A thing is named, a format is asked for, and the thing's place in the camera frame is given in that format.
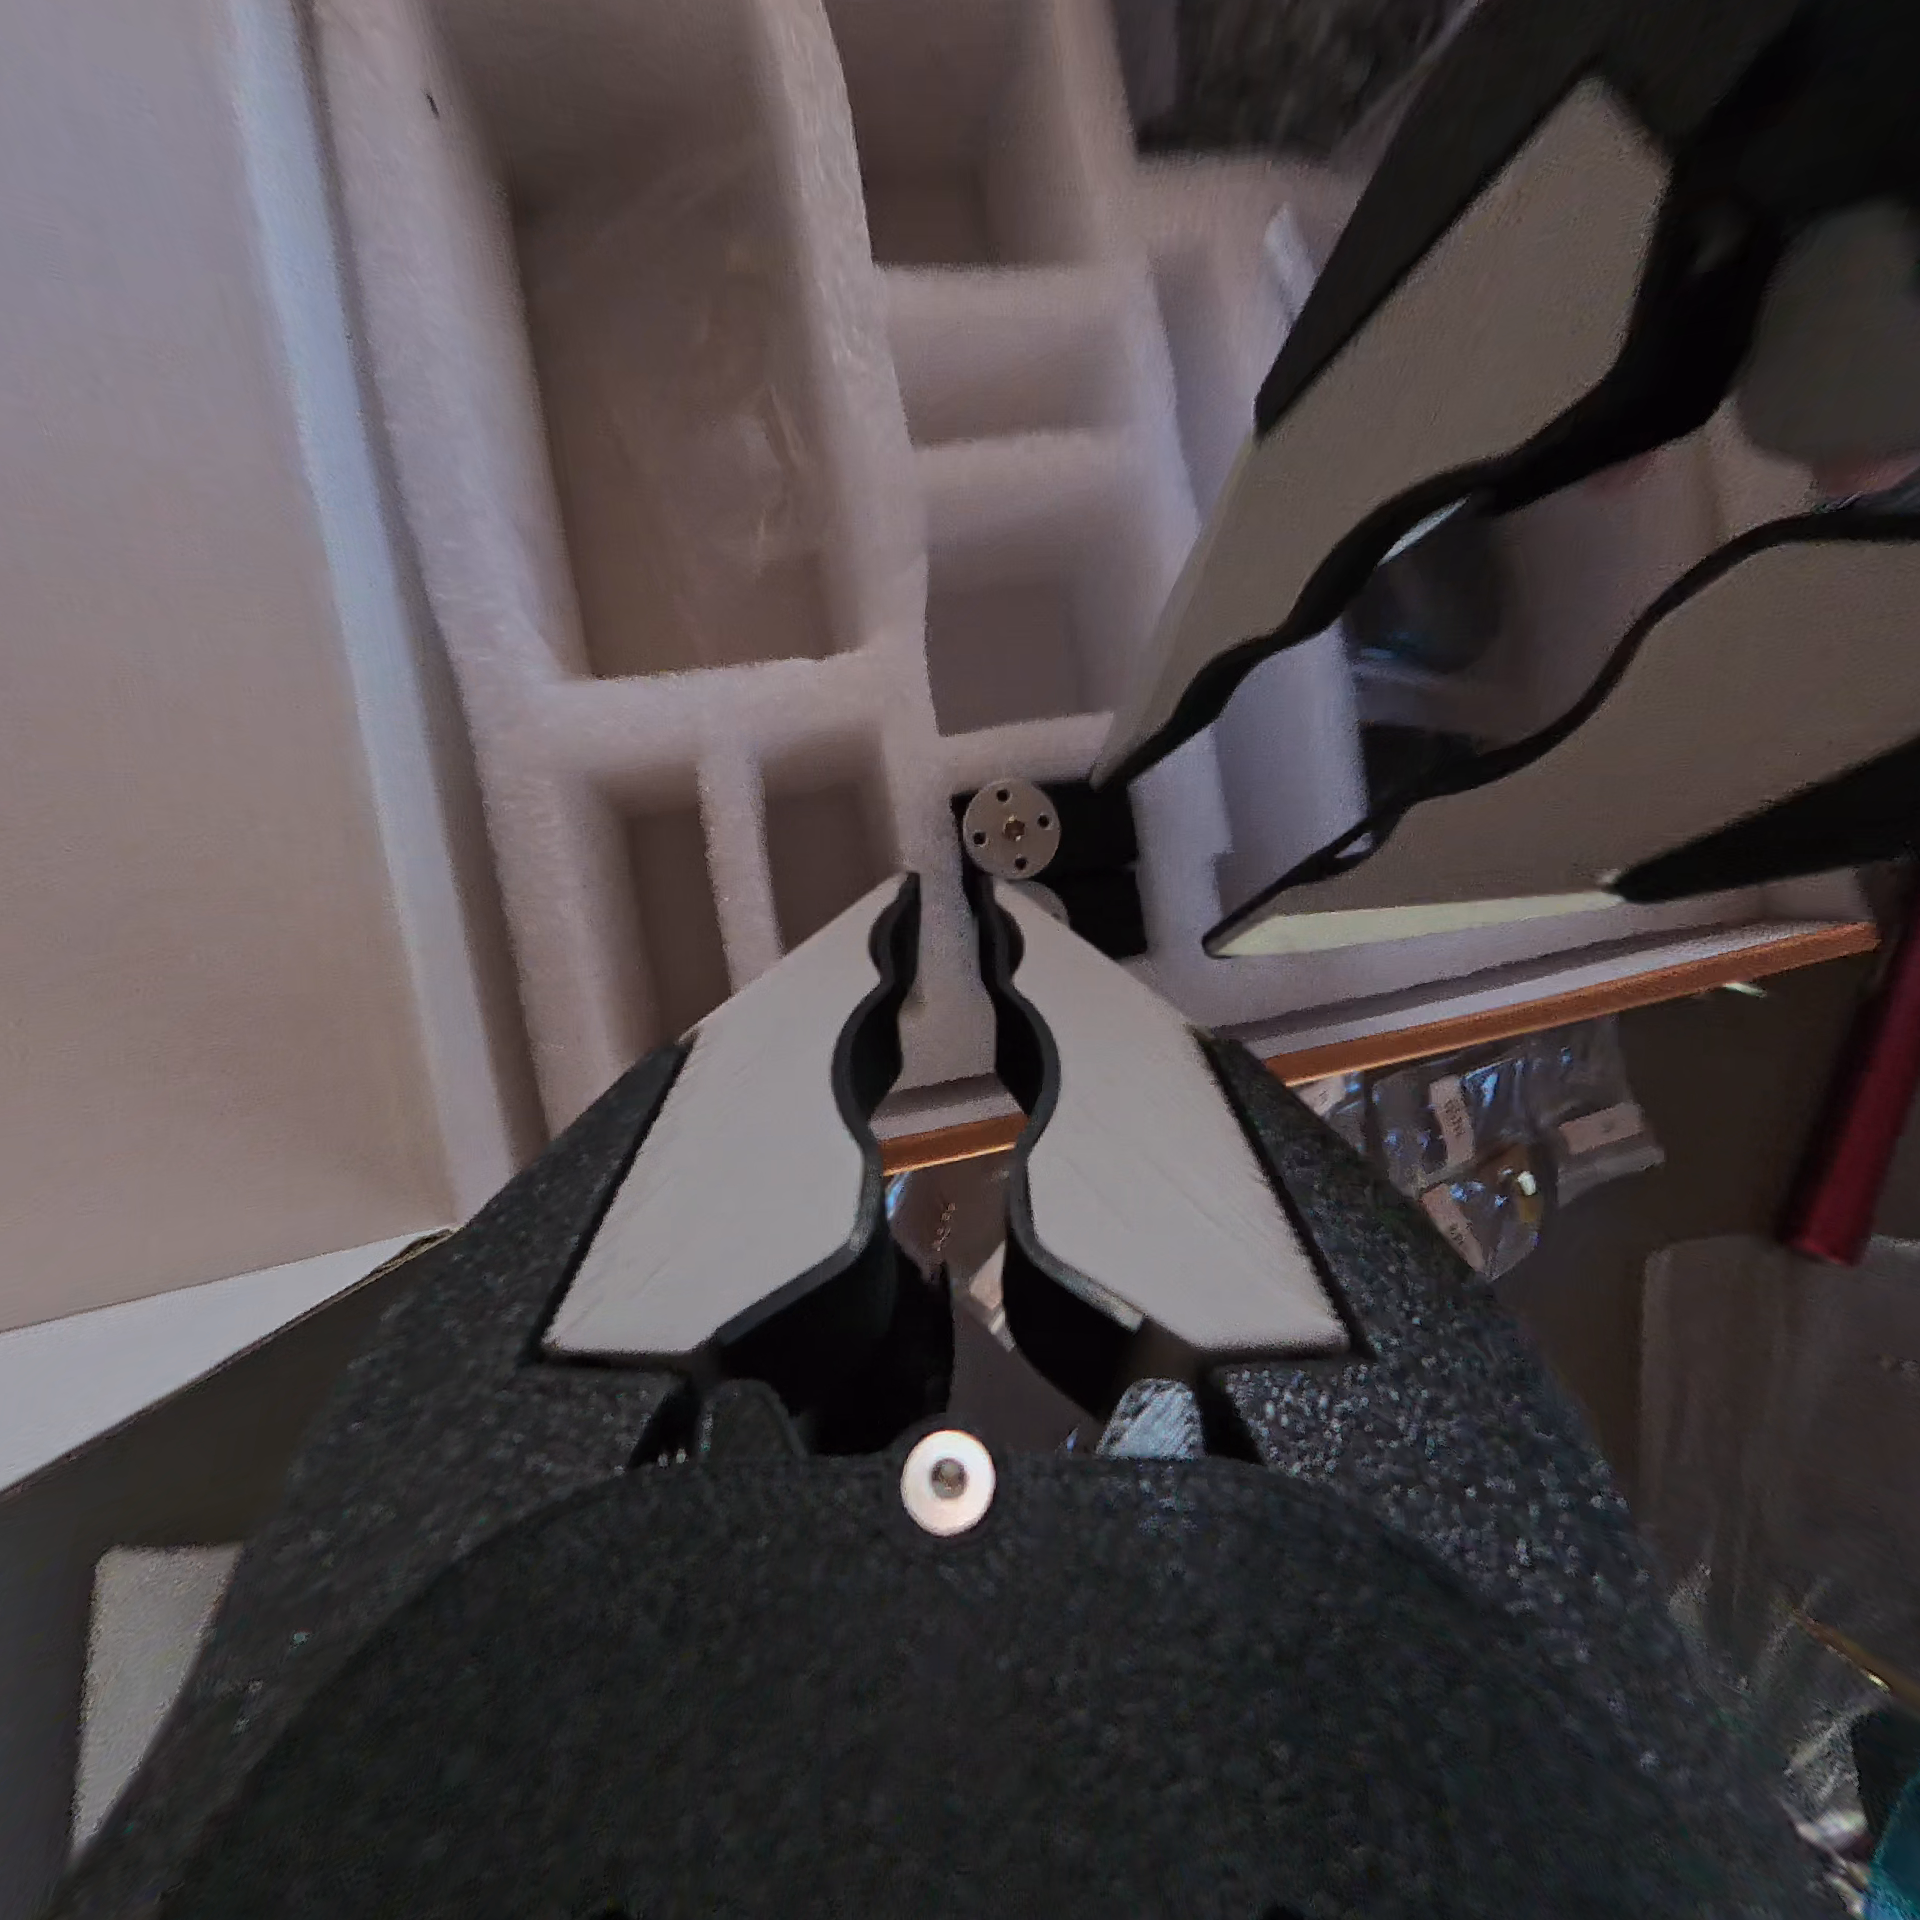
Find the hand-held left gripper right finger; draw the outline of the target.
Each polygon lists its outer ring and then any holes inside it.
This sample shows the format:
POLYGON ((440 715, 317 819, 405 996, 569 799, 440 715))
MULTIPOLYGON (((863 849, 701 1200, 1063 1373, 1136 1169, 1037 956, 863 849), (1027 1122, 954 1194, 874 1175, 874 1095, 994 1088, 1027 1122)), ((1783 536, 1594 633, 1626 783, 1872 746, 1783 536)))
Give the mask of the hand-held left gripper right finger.
POLYGON ((1007 1320, 1031 1365, 1343 1355, 1328 1296, 1207 1032, 1031 895, 976 890, 1007 1181, 1007 1320))

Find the bubble wrap pouch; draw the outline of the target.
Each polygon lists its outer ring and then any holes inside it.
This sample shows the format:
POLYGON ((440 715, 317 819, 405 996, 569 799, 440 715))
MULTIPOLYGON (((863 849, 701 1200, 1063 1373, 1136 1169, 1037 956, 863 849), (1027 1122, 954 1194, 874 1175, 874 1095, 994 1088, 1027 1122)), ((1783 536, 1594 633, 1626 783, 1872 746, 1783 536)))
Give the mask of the bubble wrap pouch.
POLYGON ((1453 0, 1116 0, 1136 157, 1335 157, 1447 39, 1453 0))

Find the white foam insert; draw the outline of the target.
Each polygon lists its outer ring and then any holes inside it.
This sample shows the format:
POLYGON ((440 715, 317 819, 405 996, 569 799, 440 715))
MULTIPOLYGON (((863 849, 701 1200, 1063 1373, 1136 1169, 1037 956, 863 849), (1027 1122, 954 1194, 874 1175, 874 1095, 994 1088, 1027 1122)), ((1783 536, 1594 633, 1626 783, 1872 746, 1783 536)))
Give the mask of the white foam insert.
POLYGON ((1073 783, 1360 178, 1124 6, 310 6, 545 1127, 896 870, 889 1136, 1009 1112, 953 799, 1073 783))

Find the spread of hardware bags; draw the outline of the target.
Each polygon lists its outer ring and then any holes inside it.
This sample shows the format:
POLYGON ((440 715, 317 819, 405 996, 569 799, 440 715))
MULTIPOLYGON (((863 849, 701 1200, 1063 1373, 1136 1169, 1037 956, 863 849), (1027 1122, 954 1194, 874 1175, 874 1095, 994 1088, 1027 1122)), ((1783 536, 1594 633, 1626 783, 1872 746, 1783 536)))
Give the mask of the spread of hardware bags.
POLYGON ((1576 1200, 1666 1165, 1619 1018, 1577 1018, 1296 1088, 1487 1283, 1576 1200))

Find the orange and white cardboard box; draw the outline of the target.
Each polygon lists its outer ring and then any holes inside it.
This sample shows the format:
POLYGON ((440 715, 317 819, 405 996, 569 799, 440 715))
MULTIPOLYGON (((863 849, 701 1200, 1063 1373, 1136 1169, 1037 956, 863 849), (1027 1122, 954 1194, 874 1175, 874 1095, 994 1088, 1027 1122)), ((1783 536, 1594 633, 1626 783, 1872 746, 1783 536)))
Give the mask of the orange and white cardboard box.
POLYGON ((545 1136, 310 6, 6 6, 6 1491, 545 1136))

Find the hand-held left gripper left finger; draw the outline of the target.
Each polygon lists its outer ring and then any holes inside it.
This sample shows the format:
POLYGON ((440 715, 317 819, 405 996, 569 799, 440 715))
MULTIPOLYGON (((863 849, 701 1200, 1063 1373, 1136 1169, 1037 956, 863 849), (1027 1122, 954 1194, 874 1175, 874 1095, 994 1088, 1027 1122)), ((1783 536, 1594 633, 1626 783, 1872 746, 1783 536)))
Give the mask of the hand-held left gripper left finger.
POLYGON ((891 1320, 874 1113, 901 1080, 920 875, 896 875, 682 1040, 540 1353, 826 1371, 891 1320))

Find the grey desk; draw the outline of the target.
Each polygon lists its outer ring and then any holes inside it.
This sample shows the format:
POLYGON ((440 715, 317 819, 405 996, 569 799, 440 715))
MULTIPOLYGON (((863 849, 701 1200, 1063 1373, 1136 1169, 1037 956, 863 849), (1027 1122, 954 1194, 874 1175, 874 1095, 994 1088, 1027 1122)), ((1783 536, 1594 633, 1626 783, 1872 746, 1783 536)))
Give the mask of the grey desk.
MULTIPOLYGON (((1774 976, 1619 1018, 1626 1073, 1666 1165, 1576 1200, 1501 1279, 1501 1307, 1590 1410, 1642 1502, 1642 1263, 1686 1237, 1768 1231, 1822 1120, 1873 960, 1774 976)), ((109 1548, 235 1544, 299 1432, 428 1259, 376 1274, 209 1378, 6 1491, 0 1912, 35 1917, 74 1832, 92 1572, 109 1548)))

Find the red pen screwdriver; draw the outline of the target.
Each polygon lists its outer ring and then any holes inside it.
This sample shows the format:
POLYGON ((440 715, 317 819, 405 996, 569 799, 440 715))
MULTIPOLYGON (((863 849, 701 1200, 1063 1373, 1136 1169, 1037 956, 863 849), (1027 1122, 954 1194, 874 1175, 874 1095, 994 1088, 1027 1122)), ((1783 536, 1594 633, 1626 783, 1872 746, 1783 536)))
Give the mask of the red pen screwdriver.
POLYGON ((1920 1084, 1920 903, 1845 1030, 1810 1122, 1781 1241, 1814 1263, 1858 1263, 1920 1084))

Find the large clear plastic bag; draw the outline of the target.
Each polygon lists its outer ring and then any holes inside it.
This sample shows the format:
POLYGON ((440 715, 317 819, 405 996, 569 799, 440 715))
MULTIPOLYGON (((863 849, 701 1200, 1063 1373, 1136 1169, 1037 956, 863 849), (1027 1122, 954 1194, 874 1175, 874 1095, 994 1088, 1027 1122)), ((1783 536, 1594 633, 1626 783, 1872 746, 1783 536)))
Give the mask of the large clear plastic bag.
POLYGON ((1844 1917, 1917 1773, 1920 1253, 1673 1241, 1642 1279, 1638 1519, 1692 1672, 1844 1917))

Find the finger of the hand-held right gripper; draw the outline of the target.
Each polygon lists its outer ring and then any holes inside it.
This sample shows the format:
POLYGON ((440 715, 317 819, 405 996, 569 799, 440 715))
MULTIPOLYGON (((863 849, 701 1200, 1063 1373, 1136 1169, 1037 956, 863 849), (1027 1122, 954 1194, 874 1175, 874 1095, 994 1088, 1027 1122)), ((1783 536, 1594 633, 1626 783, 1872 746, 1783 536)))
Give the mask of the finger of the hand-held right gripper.
POLYGON ((1917 825, 1920 522, 1822 510, 1682 575, 1562 718, 1379 806, 1207 952, 1699 903, 1917 855, 1917 825))
POLYGON ((1096 788, 1210 726, 1453 510, 1692 439, 1749 354, 1729 88, 1434 79, 1379 157, 1116 701, 1096 788))

